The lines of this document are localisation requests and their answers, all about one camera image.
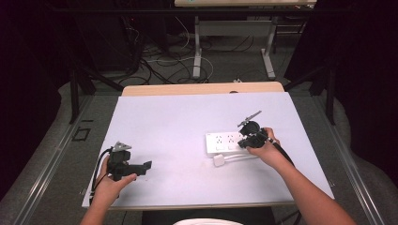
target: white power strip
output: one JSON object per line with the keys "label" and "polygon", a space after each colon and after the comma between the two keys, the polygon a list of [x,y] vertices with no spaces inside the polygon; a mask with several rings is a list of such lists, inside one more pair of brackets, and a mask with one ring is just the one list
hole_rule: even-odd
{"label": "white power strip", "polygon": [[241,148],[237,142],[243,139],[239,132],[208,133],[206,134],[207,156],[214,157],[218,154],[232,156],[250,153]]}

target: gray carpet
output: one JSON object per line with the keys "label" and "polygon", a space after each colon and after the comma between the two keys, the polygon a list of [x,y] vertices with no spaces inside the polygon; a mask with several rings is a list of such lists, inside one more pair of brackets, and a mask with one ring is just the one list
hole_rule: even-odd
{"label": "gray carpet", "polygon": [[[211,49],[231,50],[244,39],[245,37],[211,37],[207,41],[208,43],[211,42]],[[283,78],[283,74],[297,40],[295,36],[280,37],[277,53],[271,55],[274,70],[277,74],[277,81],[283,84],[287,83]],[[241,49],[245,49],[245,46],[250,46],[250,43],[251,40],[248,39],[241,46]],[[211,70],[214,71],[210,82],[229,83],[236,78],[240,78],[244,82],[267,81],[259,52],[259,48],[263,47],[262,43],[264,43],[262,38],[255,38],[251,48],[245,52],[204,52],[203,56],[212,63],[211,66],[207,61],[202,61],[204,69],[207,74],[210,74]],[[181,46],[176,46],[173,50],[187,53],[188,50],[181,49]],[[153,53],[152,48],[146,49],[146,55],[151,53]],[[192,52],[182,58],[190,56],[192,56]],[[147,60],[156,58],[158,56],[147,57]],[[184,63],[189,65],[191,61],[187,60]],[[170,77],[177,72],[170,79],[176,83],[178,79],[188,76],[188,72],[180,64],[170,67],[165,67],[164,64],[171,63],[162,63],[163,66],[156,63],[150,64],[165,77]],[[107,76],[117,77],[119,74],[107,74]],[[146,69],[140,68],[134,76],[147,78],[149,73]],[[122,84],[130,85],[141,82],[142,80],[140,79],[128,79]],[[157,84],[161,83],[161,81],[152,77],[150,83]],[[34,205],[33,208],[35,210],[32,211],[31,217],[27,218],[26,224],[78,224],[85,213],[85,209],[81,207],[83,195],[79,193],[82,188],[86,188],[88,185],[98,152],[112,118],[118,95],[118,93],[115,93],[114,90],[101,82],[95,82],[95,85],[98,87],[98,93],[93,97],[89,97],[90,101],[87,111],[83,113],[79,122],[75,124],[76,129],[81,131],[75,136],[75,139],[82,138],[84,133],[89,130],[87,139],[85,141],[70,141],[67,143],[65,155],[60,158],[59,166],[56,168],[51,182],[42,196],[40,196],[38,204]],[[369,224],[357,194],[342,167],[327,125],[322,120],[323,114],[315,107],[314,98],[309,96],[307,89],[307,83],[300,85],[292,90],[291,96],[325,175],[335,184],[332,187],[332,191],[336,201],[359,224]],[[8,192],[8,195],[0,203],[1,224],[13,224],[13,221],[18,217],[26,200],[29,198],[29,191],[34,186],[43,167],[51,160],[52,155],[56,154],[59,149],[58,144],[64,137],[65,131],[69,128],[69,86],[65,85],[61,88],[60,93],[63,97],[63,103],[53,126],[49,129],[42,144],[35,155],[32,156],[25,170]],[[344,142],[349,145],[349,124],[344,116],[344,109],[337,105],[335,112],[336,122],[338,123],[337,128],[344,138]],[[360,168],[360,174],[372,190],[371,195],[375,197],[375,204],[383,215],[385,223],[398,224],[397,216],[394,214],[394,212],[398,211],[396,209],[398,201],[395,201],[398,196],[396,187],[389,183],[388,177],[379,169],[358,158],[357,163]],[[278,220],[295,211],[295,206],[272,207],[272,210]],[[141,224],[141,212],[111,211],[107,215],[105,224],[122,224],[123,220],[123,224]],[[291,218],[286,224],[292,224],[293,221],[294,219]]]}

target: table surface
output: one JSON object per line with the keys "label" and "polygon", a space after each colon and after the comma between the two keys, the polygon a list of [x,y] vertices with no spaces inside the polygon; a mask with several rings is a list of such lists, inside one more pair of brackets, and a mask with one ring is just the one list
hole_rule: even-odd
{"label": "table surface", "polygon": [[[215,167],[207,156],[206,133],[238,131],[237,124],[259,110],[262,113],[254,121],[274,128],[297,168],[334,198],[291,97],[283,89],[267,92],[267,87],[280,85],[276,82],[196,85],[201,87],[200,93],[193,93],[189,84],[133,86],[119,98],[100,151],[121,141],[132,145],[130,164],[149,160],[153,164],[146,175],[122,190],[111,209],[293,203],[283,179],[259,158]],[[136,92],[141,94],[129,96],[128,91],[135,88],[141,89]],[[144,96],[144,89],[151,96]],[[170,90],[185,94],[168,95]],[[230,91],[239,93],[220,94]],[[88,195],[84,196],[83,207],[88,207]]]}
{"label": "table surface", "polygon": [[175,0],[177,7],[264,7],[314,5],[316,0]]}

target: black curtain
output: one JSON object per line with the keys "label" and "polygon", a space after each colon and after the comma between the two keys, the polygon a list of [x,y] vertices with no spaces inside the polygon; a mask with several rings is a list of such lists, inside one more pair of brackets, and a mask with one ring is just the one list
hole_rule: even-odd
{"label": "black curtain", "polygon": [[[285,77],[296,81],[323,65],[339,35],[345,29],[353,31],[352,37],[343,37],[347,42],[337,57],[336,72],[336,97],[351,126],[350,147],[398,186],[398,14],[394,6],[392,1],[319,0],[317,8],[355,7],[360,20],[349,27],[349,16],[312,17]],[[325,75],[326,71],[311,80],[317,82]]]}
{"label": "black curtain", "polygon": [[2,199],[54,121],[69,73],[39,1],[2,1],[0,30]]}

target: metal stand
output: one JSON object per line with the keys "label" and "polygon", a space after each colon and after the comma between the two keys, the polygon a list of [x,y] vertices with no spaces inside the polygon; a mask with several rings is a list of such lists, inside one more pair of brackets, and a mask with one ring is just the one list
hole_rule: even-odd
{"label": "metal stand", "polygon": [[266,48],[261,50],[268,78],[275,80],[275,72],[272,67],[269,53],[272,40],[275,36],[277,17],[272,21],[199,21],[195,17],[195,59],[193,67],[193,78],[200,77],[200,66],[202,49],[200,48],[200,36],[259,36],[268,37]]}
{"label": "metal stand", "polygon": [[82,91],[87,95],[94,95],[96,92],[96,87],[91,82],[90,77],[95,78],[120,92],[123,91],[124,87],[105,78],[97,71],[87,66],[84,66],[80,62],[78,57],[76,57],[76,55],[73,53],[73,50],[69,47],[68,41],[66,40],[66,34],[62,29],[62,25],[59,24],[55,13],[53,11],[49,11],[48,13],[51,15],[49,16],[49,21],[51,21],[53,29],[57,35],[58,42],[61,46],[63,58],[69,65],[70,97],[72,108],[72,115],[69,123],[73,124],[80,113],[79,86],[81,87]]}

